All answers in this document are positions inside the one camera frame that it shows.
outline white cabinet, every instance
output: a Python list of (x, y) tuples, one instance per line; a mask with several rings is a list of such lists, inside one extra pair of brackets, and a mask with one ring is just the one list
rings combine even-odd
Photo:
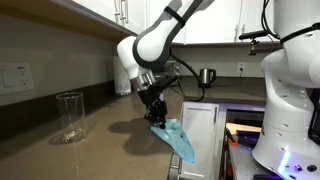
[[(239, 35), (243, 33), (263, 30), (261, 25), (261, 14), (263, 11), (263, 0), (242, 0), (241, 17), (239, 23)], [(268, 25), (273, 31), (273, 1), (269, 1), (266, 8), (266, 18)], [(256, 40), (260, 42), (271, 41), (269, 37), (259, 37)]]
[(216, 179), (215, 168), (219, 167), (217, 127), (219, 105), (211, 103), (184, 102), (181, 112), (182, 127), (195, 151), (195, 164), (182, 161), (181, 174), (185, 179)]
[(148, 0), (114, 0), (119, 9), (117, 23), (123, 27), (139, 34), (146, 29)]
[(186, 43), (236, 42), (241, 0), (215, 0), (196, 12), (186, 24)]
[[(206, 10), (194, 14), (186, 25), (186, 44), (242, 42), (242, 33), (262, 30), (263, 0), (215, 0)], [(266, 10), (273, 29), (273, 1)], [(268, 37), (257, 38), (271, 42)]]
[[(171, 0), (149, 0), (149, 22), (148, 27), (158, 19), (158, 17), (163, 13), (164, 8), (169, 5)], [(185, 44), (185, 31), (186, 28), (182, 28), (180, 32), (173, 39), (173, 43)]]
[(141, 33), (146, 24), (147, 0), (52, 0), (118, 30)]

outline blue light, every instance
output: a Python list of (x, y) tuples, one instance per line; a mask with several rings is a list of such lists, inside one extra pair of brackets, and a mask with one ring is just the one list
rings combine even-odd
[(287, 166), (290, 157), (291, 153), (289, 151), (286, 151), (282, 157), (280, 166), (278, 167), (278, 172), (284, 177), (289, 177), (288, 173), (285, 171), (285, 167)]

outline electric kettle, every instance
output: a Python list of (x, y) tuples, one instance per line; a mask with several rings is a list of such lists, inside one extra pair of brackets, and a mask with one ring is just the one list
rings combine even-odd
[(199, 77), (205, 88), (211, 88), (212, 83), (216, 80), (216, 70), (208, 68), (200, 69)]

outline upper cabinet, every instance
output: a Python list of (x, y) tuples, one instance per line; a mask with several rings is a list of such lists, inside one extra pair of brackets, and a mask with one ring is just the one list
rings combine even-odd
[(215, 0), (186, 23), (186, 44), (236, 42), (241, 0)]
[[(263, 11), (263, 0), (242, 0), (242, 9), (239, 23), (239, 35), (253, 31), (263, 30), (261, 25), (261, 14)], [(273, 31), (273, 1), (269, 1), (265, 11), (267, 23)], [(269, 37), (259, 37), (256, 40), (260, 42), (270, 42)]]
[[(186, 44), (241, 43), (243, 33), (263, 30), (261, 14), (263, 0), (215, 0), (206, 10), (195, 13), (186, 24)], [(273, 30), (273, 1), (266, 16)], [(269, 37), (256, 38), (271, 42)]]
[(134, 34), (139, 34), (145, 30), (147, 0), (139, 0), (139, 3), (129, 0), (53, 1), (84, 16), (114, 26), (119, 30), (129, 30)]
[(98, 3), (96, 6), (91, 4), (93, 10), (89, 10), (80, 5), (80, 2), (77, 3), (72, 0), (37, 0), (32, 1), (32, 3), (30, 1), (6, 0), (0, 1), (0, 14), (115, 43), (127, 36), (139, 33), (136, 30), (133, 30), (135, 32), (128, 30), (111, 20), (114, 18), (113, 0), (105, 0), (105, 2), (82, 0), (81, 3), (92, 1)]
[[(171, 2), (171, 0), (149, 0), (149, 21), (148, 27), (158, 19), (158, 17), (163, 13), (164, 8)], [(180, 32), (173, 39), (173, 43), (185, 44), (185, 32), (186, 28), (180, 30)]]

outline cabinet handle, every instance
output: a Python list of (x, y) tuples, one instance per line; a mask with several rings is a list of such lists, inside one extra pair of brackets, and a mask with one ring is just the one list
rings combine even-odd
[(128, 14), (129, 14), (128, 0), (120, 0), (120, 20), (125, 19), (126, 24), (129, 23)]
[(238, 37), (238, 25), (236, 25), (236, 28), (234, 29), (234, 42), (237, 42), (237, 37)]
[(243, 34), (245, 32), (245, 30), (246, 30), (246, 25), (245, 24), (242, 25), (241, 30), (242, 30), (242, 34)]
[(123, 0), (119, 0), (119, 5), (120, 5), (120, 20), (123, 20), (123, 19), (126, 18), (126, 17), (123, 15), (122, 1), (123, 1)]
[(119, 16), (120, 15), (120, 12), (119, 12), (119, 8), (117, 6), (117, 0), (114, 0), (114, 7), (115, 7), (115, 10), (116, 12), (114, 13), (115, 16)]
[(216, 122), (217, 122), (217, 107), (214, 108), (213, 124), (216, 125)]
[(126, 23), (129, 23), (129, 4), (128, 4), (128, 0), (124, 0), (125, 5), (126, 5)]
[(171, 159), (170, 168), (177, 169), (178, 170), (178, 174), (181, 174), (182, 159), (178, 156), (178, 154), (175, 151), (173, 151), (172, 158), (174, 158), (175, 156), (177, 156), (179, 158), (178, 165), (173, 165), (172, 164), (172, 159)]

